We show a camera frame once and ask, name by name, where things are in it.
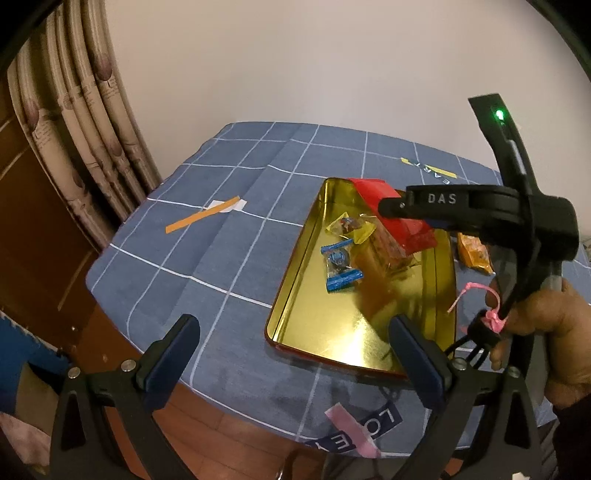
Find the blue tablecloth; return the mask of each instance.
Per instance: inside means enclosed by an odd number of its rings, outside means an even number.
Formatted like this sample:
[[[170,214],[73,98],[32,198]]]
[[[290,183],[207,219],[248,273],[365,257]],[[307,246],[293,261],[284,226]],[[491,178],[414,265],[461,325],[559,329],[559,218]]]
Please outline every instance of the blue tablecloth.
[[[179,315],[195,315],[202,338],[182,380],[220,408],[300,442],[352,452],[350,439],[324,414],[340,402],[367,424],[384,456],[409,455],[428,415],[409,384],[283,355],[263,336],[289,252],[326,177],[380,178],[397,189],[500,183],[487,167],[399,138],[323,125],[227,125],[121,226],[88,273],[87,286],[141,351]],[[165,234],[169,223],[236,195],[246,200],[241,211]],[[490,281],[458,263],[456,273],[458,289],[467,281]],[[575,262],[564,264],[564,276],[591,300],[582,248]],[[481,305],[478,291],[461,299],[459,330]],[[460,447],[469,445],[479,414],[475,409]],[[547,402],[537,414],[540,424],[553,415]]]

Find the dark sleeve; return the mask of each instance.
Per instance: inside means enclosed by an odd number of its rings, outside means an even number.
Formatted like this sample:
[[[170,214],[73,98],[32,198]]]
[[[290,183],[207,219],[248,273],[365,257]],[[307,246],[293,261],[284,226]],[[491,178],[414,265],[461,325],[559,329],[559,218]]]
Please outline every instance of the dark sleeve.
[[[591,479],[591,395],[554,413],[559,422],[554,434],[559,478]]]

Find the white wall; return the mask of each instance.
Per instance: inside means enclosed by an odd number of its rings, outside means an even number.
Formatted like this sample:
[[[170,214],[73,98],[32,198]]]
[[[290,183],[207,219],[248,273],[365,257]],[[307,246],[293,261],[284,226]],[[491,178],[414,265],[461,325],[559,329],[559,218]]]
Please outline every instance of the white wall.
[[[105,0],[163,176],[224,124],[322,123],[493,167],[467,98],[499,92],[543,191],[591,235],[591,83],[525,0]]]

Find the wooden door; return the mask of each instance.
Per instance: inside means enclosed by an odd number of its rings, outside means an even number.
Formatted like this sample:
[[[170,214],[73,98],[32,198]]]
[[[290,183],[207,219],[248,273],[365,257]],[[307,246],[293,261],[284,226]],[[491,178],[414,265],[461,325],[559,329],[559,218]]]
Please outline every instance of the wooden door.
[[[98,253],[29,147],[0,78],[0,309],[70,350],[96,302],[85,286]]]

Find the gold tray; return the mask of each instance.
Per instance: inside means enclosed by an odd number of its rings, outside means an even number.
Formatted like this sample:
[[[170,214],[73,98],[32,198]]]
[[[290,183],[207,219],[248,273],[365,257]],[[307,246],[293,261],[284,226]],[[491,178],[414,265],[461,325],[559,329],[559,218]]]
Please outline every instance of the gold tray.
[[[404,375],[388,343],[388,324],[399,313],[417,322],[427,339],[446,349],[456,333],[456,276],[447,232],[435,230],[437,246],[417,253],[408,270],[385,276],[369,241],[351,257],[364,278],[354,287],[326,291],[323,245],[339,238],[326,231],[343,212],[371,211],[353,183],[326,179],[291,254],[265,328],[275,347],[344,367]]]

